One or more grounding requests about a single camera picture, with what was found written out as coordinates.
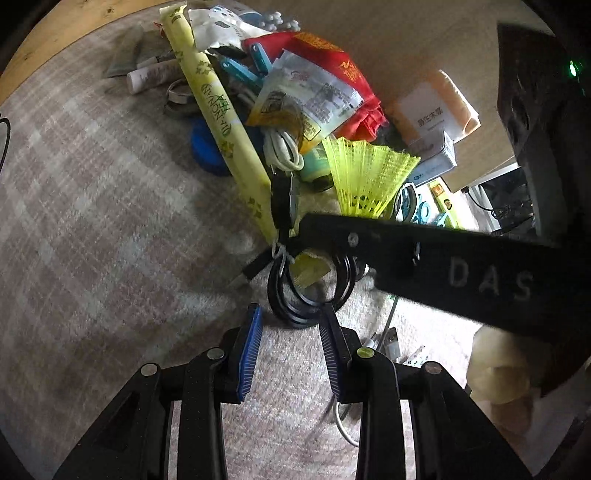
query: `yellow tube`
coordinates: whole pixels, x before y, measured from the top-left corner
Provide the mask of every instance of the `yellow tube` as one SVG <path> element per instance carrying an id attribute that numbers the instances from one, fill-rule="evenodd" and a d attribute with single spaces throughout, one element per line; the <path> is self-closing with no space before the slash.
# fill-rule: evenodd
<path id="1" fill-rule="evenodd" d="M 185 7 L 161 8 L 160 21 L 240 195 L 272 243 L 277 230 L 271 216 L 271 181 L 211 62 L 195 48 L 191 26 L 183 15 Z"/>

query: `snack bag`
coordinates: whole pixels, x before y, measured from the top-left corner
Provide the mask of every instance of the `snack bag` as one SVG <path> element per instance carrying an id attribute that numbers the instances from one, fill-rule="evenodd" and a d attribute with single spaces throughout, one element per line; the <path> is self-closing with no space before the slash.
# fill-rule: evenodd
<path id="1" fill-rule="evenodd" d="M 339 80 L 353 87 L 363 99 L 363 104 L 340 126 L 337 137 L 348 140 L 366 140 L 372 142 L 380 125 L 386 123 L 386 117 L 369 83 L 351 60 L 348 53 L 323 38 L 308 32 L 280 32 L 242 42 L 245 51 L 250 45 L 260 43 L 269 59 L 279 58 L 284 50 L 315 63 L 330 72 Z"/>
<path id="2" fill-rule="evenodd" d="M 347 83 L 285 51 L 273 63 L 246 124 L 287 130 L 305 154 L 351 118 L 362 102 Z"/>

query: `wooden board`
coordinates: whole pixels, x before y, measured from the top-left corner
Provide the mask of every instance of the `wooden board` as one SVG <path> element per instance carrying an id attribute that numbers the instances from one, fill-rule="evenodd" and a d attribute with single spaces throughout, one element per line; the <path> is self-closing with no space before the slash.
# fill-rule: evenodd
<path id="1" fill-rule="evenodd" d="M 61 0 L 32 30 L 0 77 L 2 103 L 31 73 L 78 38 L 161 0 Z M 384 105 L 408 92 L 428 69 L 442 69 L 480 114 L 482 126 L 456 144 L 453 191 L 512 155 L 496 113 L 496 24 L 548 30 L 520 0 L 251 0 L 280 11 L 346 50 Z"/>
<path id="2" fill-rule="evenodd" d="M 0 77 L 0 105 L 47 60 L 79 38 L 162 0 L 61 0 L 31 30 Z"/>

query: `plastic shuttlecock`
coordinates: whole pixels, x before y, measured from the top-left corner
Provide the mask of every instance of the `plastic shuttlecock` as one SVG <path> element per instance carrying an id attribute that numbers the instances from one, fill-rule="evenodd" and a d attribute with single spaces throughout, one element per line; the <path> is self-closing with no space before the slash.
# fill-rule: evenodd
<path id="1" fill-rule="evenodd" d="M 379 217 L 420 161 L 407 153 L 345 138 L 322 142 L 343 215 Z"/>

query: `yellow label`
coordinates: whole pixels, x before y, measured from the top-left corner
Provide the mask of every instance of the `yellow label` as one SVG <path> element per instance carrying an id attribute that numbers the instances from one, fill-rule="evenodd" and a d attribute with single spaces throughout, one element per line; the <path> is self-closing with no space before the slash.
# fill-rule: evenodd
<path id="1" fill-rule="evenodd" d="M 299 254 L 290 265 L 291 277 L 296 287 L 304 289 L 320 281 L 330 272 L 330 266 L 322 258 Z"/>

